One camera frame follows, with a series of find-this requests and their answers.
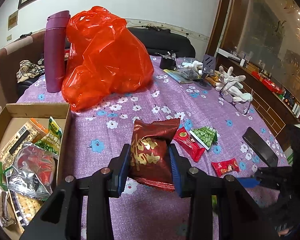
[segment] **white wall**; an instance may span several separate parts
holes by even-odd
[[[45,28],[47,17],[62,10],[76,13],[99,5],[123,18],[144,19],[184,27],[210,36],[219,0],[36,0],[19,10],[18,25],[8,31],[8,17],[19,0],[5,0],[0,7],[0,49],[20,35]]]

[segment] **green pea snack packet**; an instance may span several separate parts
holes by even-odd
[[[39,146],[40,148],[52,152],[53,156],[58,159],[59,152],[60,152],[60,145],[61,145],[61,138],[62,138],[62,130],[57,122],[51,116],[49,118],[49,125],[48,125],[48,133],[45,135],[41,140],[37,141],[35,145]]]
[[[212,144],[216,143],[218,140],[217,130],[209,126],[192,129],[189,132],[207,150],[209,150]]]

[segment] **barcode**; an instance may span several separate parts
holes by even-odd
[[[24,133],[26,130],[27,130],[27,127],[26,127],[26,126],[22,127],[22,128],[19,130],[19,135],[20,135],[20,136],[23,135],[23,133]]]

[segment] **bolt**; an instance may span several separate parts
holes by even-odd
[[[110,169],[107,167],[101,169],[102,174],[108,174],[109,172],[110,172]]]
[[[191,168],[189,169],[189,172],[190,172],[191,174],[196,174],[196,173],[199,172],[199,170],[198,170],[198,168],[196,168],[196,167],[191,167]]]
[[[227,181],[234,181],[234,176],[233,175],[228,174],[228,175],[225,176],[225,178],[226,178]]]
[[[66,176],[66,182],[71,182],[74,180],[74,177],[69,175],[69,176]]]

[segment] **plaid cloth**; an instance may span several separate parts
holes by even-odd
[[[39,66],[29,60],[22,60],[20,62],[20,69],[17,72],[17,80],[20,83],[42,74],[44,74],[44,66]]]

